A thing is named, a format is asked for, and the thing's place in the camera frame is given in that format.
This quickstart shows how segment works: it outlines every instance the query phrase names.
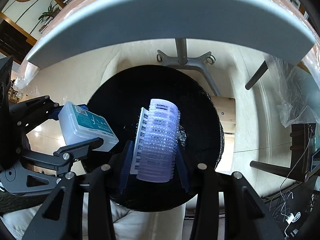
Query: white floor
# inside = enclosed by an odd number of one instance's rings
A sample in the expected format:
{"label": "white floor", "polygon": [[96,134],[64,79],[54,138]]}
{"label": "white floor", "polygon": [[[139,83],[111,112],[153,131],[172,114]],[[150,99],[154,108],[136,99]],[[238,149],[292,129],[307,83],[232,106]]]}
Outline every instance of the white floor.
{"label": "white floor", "polygon": [[[258,171],[250,161],[262,161],[290,166],[291,128],[284,128],[279,120],[278,96],[274,92],[268,71],[251,90],[245,84],[261,65],[262,52],[215,41],[187,40],[188,56],[198,57],[211,51],[216,57],[214,65],[207,65],[222,96],[236,99],[236,137],[232,171],[240,171],[260,196],[279,190],[284,178]],[[27,87],[37,90],[36,96],[50,95],[60,104],[71,101],[87,103],[100,84],[115,73],[129,67],[158,64],[156,51],[176,56],[173,39],[138,41],[86,52],[41,70]],[[210,95],[203,76],[195,71],[183,71],[195,79]],[[28,134],[31,148],[51,154],[64,145],[59,123],[48,120],[37,131]],[[74,169],[83,172],[80,162]],[[291,184],[287,179],[283,187]]]}

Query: white cushion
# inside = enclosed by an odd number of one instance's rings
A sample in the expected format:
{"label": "white cushion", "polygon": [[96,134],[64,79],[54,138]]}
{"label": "white cushion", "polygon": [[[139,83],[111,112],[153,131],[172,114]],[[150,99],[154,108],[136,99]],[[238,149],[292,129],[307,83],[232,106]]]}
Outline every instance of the white cushion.
{"label": "white cushion", "polygon": [[[111,213],[118,240],[181,240],[186,205],[163,212],[137,212],[121,207],[114,202]],[[18,210],[0,217],[11,234],[21,240],[28,225],[40,206]],[[88,239],[88,194],[84,196],[83,240]]]}

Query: translucent plastic box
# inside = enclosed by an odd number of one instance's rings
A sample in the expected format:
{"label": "translucent plastic box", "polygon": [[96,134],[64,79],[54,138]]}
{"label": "translucent plastic box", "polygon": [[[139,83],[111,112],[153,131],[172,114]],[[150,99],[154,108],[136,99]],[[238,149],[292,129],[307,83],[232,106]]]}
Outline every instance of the translucent plastic box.
{"label": "translucent plastic box", "polygon": [[58,117],[66,145],[100,137],[103,145],[96,150],[108,152],[119,141],[106,119],[71,102],[66,102]]}

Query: green plant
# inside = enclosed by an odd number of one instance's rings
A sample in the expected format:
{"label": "green plant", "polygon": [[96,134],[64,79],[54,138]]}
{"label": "green plant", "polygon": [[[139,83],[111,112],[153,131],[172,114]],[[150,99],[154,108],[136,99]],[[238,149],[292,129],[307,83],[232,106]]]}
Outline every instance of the green plant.
{"label": "green plant", "polygon": [[52,2],[50,3],[49,7],[48,7],[48,11],[47,12],[43,12],[42,15],[40,15],[39,19],[38,20],[43,20],[45,17],[50,17],[56,10],[59,9],[58,8],[54,8],[55,6],[52,6]]}

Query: potted plant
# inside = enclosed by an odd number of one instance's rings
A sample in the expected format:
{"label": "potted plant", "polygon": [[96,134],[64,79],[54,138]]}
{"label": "potted plant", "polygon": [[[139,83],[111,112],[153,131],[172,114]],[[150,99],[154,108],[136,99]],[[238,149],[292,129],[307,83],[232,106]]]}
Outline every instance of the potted plant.
{"label": "potted plant", "polygon": [[60,12],[60,8],[59,7],[54,8],[58,4],[56,4],[55,6],[52,6],[52,2],[53,1],[51,1],[50,5],[48,7],[48,11],[47,12],[43,12],[42,15],[40,15],[38,20],[44,21],[49,17],[54,18]]}

